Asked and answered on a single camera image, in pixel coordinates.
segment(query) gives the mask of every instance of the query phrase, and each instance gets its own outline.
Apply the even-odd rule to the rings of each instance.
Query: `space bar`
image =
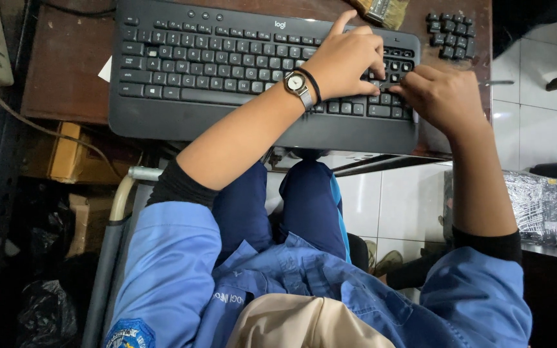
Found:
[[[182,95],[180,99],[189,102],[198,101],[201,103],[242,105],[253,98],[255,98],[255,96],[250,94],[182,88]]]

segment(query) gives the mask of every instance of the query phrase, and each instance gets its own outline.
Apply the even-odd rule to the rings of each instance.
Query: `wooden desk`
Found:
[[[110,5],[110,0],[54,1],[82,11],[97,11]],[[352,7],[342,0],[180,0],[181,3],[222,7],[237,11],[268,15],[335,20]],[[476,57],[470,61],[449,63],[437,58],[438,48],[429,46],[426,32],[427,13],[463,13],[475,20]],[[366,24],[360,18],[354,25]],[[74,122],[106,124],[108,116],[108,83],[98,72],[111,56],[113,20],[79,18],[42,7],[36,28],[22,113],[30,117]],[[491,75],[491,0],[411,0],[400,28],[413,33],[422,45],[421,63],[433,66],[452,65],[461,70],[472,69],[479,81]],[[481,85],[486,117],[491,114],[491,89]],[[445,137],[425,122],[414,155],[448,157],[450,149]]]

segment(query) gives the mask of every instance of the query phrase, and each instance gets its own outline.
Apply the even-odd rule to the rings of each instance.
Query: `plastic-wrapped box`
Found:
[[[503,170],[521,239],[536,245],[557,245],[557,179]],[[444,236],[453,223],[453,171],[445,171]]]

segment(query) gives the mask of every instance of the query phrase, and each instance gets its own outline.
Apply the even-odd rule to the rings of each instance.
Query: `black hair tie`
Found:
[[[294,71],[299,71],[299,72],[303,73],[311,81],[311,84],[313,85],[313,89],[315,90],[315,95],[317,95],[317,97],[318,97],[318,101],[317,101],[317,103],[315,103],[315,106],[319,105],[319,103],[321,103],[323,100],[321,99],[321,93],[319,92],[319,86],[317,85],[317,82],[313,78],[313,75],[311,75],[310,72],[302,69],[302,67],[300,67],[300,66],[295,68]]]

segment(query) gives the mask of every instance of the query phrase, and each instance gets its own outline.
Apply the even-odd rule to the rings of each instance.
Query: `navy blue pants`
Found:
[[[267,174],[263,164],[256,162],[214,199],[212,214],[223,244],[217,264],[244,240],[261,252],[281,243],[289,232],[319,250],[351,262],[341,193],[332,170],[314,160],[302,160],[289,170],[279,188],[284,201],[283,238],[273,238],[264,207]]]

